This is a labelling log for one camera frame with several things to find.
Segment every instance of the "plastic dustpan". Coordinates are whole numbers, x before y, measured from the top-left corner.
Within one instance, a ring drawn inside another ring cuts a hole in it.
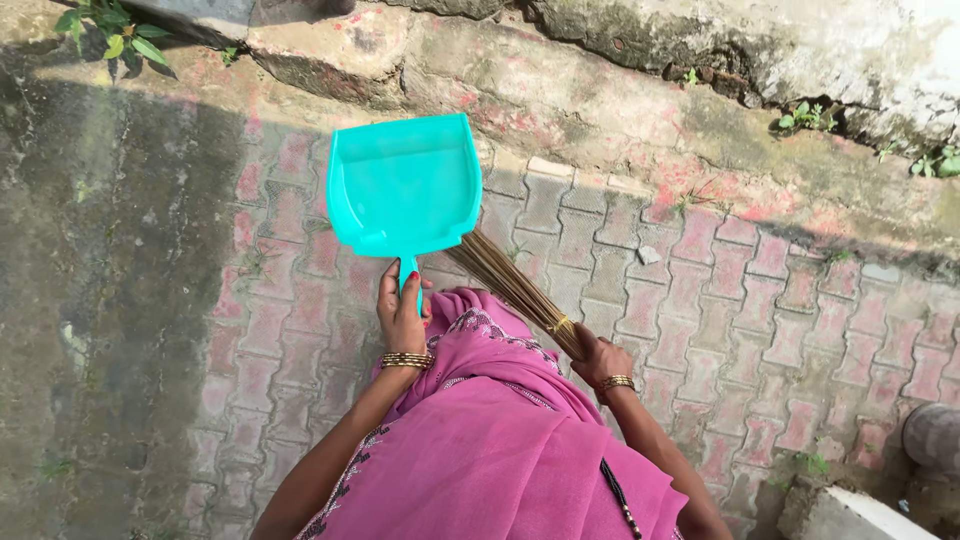
[[[418,255],[458,245],[473,230],[482,192],[463,113],[333,132],[326,172],[333,231],[357,255],[399,257],[401,287]]]

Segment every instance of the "broom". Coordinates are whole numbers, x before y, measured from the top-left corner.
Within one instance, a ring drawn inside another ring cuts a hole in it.
[[[464,234],[460,245],[446,252],[490,292],[550,334],[571,359],[585,359],[573,323],[483,233]]]

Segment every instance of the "brick pavement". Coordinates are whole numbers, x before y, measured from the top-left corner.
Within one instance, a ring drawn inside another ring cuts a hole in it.
[[[354,256],[324,219],[328,135],[265,130],[246,130],[234,256],[189,433],[186,527],[212,538],[250,531],[382,350],[372,311],[389,261]],[[880,470],[914,406],[960,405],[957,290],[854,258],[828,262],[736,217],[677,213],[616,177],[478,145],[480,229],[518,250],[518,267],[571,319],[631,351],[637,393],[737,537],[756,525],[778,454]],[[642,265],[641,245],[663,261]],[[420,262],[438,288],[475,284],[442,254]]]

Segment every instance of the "hand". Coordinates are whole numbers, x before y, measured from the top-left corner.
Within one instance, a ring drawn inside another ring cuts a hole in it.
[[[376,315],[387,344],[388,353],[426,354],[425,329],[433,320],[430,299],[423,297],[422,318],[417,313],[417,293],[420,282],[424,288],[433,286],[429,280],[421,280],[420,274],[412,272],[403,290],[399,290],[400,259],[394,261],[380,278],[380,293],[376,302]]]
[[[570,367],[590,388],[596,391],[604,380],[614,375],[633,376],[634,359],[623,348],[613,345],[606,337],[596,337],[589,328],[580,323],[573,325],[573,331],[577,334],[587,359],[583,362],[572,361]],[[605,405],[605,400],[599,393],[597,399]]]

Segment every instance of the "bangle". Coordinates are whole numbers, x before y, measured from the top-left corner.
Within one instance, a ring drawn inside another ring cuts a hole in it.
[[[416,353],[387,353],[380,357],[380,367],[410,366],[420,369],[433,367],[433,356]]]
[[[614,375],[612,377],[607,377],[603,382],[600,383],[600,387],[597,388],[597,392],[603,394],[607,390],[610,390],[614,386],[630,386],[636,390],[634,386],[634,380],[627,377],[626,375]]]

